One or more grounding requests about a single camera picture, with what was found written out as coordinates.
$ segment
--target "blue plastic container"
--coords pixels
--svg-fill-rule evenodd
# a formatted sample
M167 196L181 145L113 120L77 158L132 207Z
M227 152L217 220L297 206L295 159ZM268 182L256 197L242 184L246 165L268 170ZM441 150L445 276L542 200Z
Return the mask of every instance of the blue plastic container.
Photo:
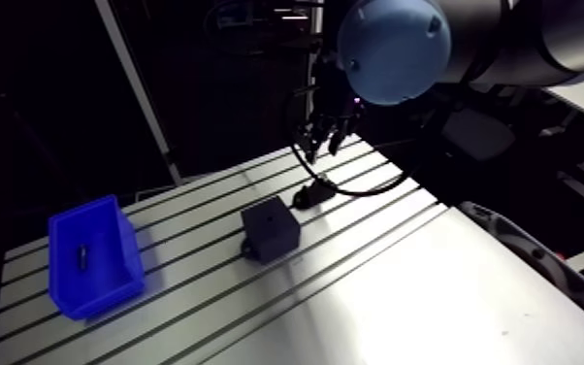
M49 219L49 296L83 319L140 294L145 272L136 233L115 196Z

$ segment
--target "black cube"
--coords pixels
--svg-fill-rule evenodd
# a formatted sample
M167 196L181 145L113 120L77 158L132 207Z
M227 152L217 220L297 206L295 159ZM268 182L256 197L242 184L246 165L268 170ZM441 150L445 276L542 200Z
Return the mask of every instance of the black cube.
M242 211L243 254L265 265L299 247L301 225L278 196Z

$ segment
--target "black object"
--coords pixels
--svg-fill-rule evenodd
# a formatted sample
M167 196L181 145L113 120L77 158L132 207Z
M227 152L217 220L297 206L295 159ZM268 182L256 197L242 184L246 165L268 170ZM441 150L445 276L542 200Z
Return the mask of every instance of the black object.
M328 180L324 174L320 174L319 178L327 184L335 185L335 183ZM335 190L330 189L317 181L312 181L310 186L304 185L304 187L301 188L301 191L294 194L292 207L299 210L310 209L317 204L321 204L328 199L331 199L335 194Z
M242 211L243 255L265 265L299 246L301 225L278 196Z

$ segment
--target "aluminum table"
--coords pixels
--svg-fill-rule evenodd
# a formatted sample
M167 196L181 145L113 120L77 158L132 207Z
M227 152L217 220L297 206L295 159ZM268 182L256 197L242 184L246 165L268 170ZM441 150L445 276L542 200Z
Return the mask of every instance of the aluminum table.
M315 169L353 190L400 173L358 137ZM584 312L412 180L292 210L300 247L243 259L240 211L302 183L282 149L126 207L146 291L87 321L48 296L47 239L10 250L0 365L584 364Z

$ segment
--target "cable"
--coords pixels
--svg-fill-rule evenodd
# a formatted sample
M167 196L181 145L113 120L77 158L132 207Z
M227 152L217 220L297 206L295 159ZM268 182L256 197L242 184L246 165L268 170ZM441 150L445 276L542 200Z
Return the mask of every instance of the cable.
M408 143L416 142L416 138L406 138L400 141L392 141L392 142L385 142L377 145L373 145L374 149L386 149L388 147L398 146L398 145L405 145Z
M410 166L409 168L405 169L393 182L391 182L383 187L379 187L379 188L375 188L375 189L367 190L367 191L344 190L342 188L339 188L339 187L332 185L332 184L324 181L323 179L321 179L314 171L312 171L312 169L308 166L308 164L301 157L301 155L297 151L296 147L294 146L294 144L295 144L294 137L293 137L294 132L293 132L293 130L291 130L291 128L287 122L287 108L288 108L290 101L295 97L305 95L311 91L316 90L317 88L318 88L317 85L310 85L310 86L302 87L300 89L297 89L297 90L289 93L285 97L285 100L283 101L282 116L281 116L283 131L284 131L286 139L288 140L288 143L290 144L290 148L292 149L292 153L294 153L294 155L297 157L297 160L299 160L299 163L301 164L301 166L308 172L308 174L317 183L321 184L322 186L324 186L330 190L335 191L336 193L342 194L342 195L354 196L354 197L367 197L367 196L374 196L374 195L378 195L378 194L382 194L384 192L387 192L387 191L395 188L396 186L400 185L401 183L403 183L404 181L406 181L407 179L409 179L412 175L414 175L416 173L416 171L421 166L421 161L419 161L418 163L414 163L413 166ZM433 128L436 127L438 130L440 130L441 127L445 124L445 122L447 120L448 120L448 118L446 117L445 120L443 120L443 121L438 120L438 123L432 123ZM431 123L430 122L427 123L426 126L424 127L424 131L423 131L424 138L432 137L432 136L430 136L430 134L432 134L431 132L433 131L433 129L428 129L429 124L431 124ZM428 145L428 143L423 144L421 147L424 148L427 145Z

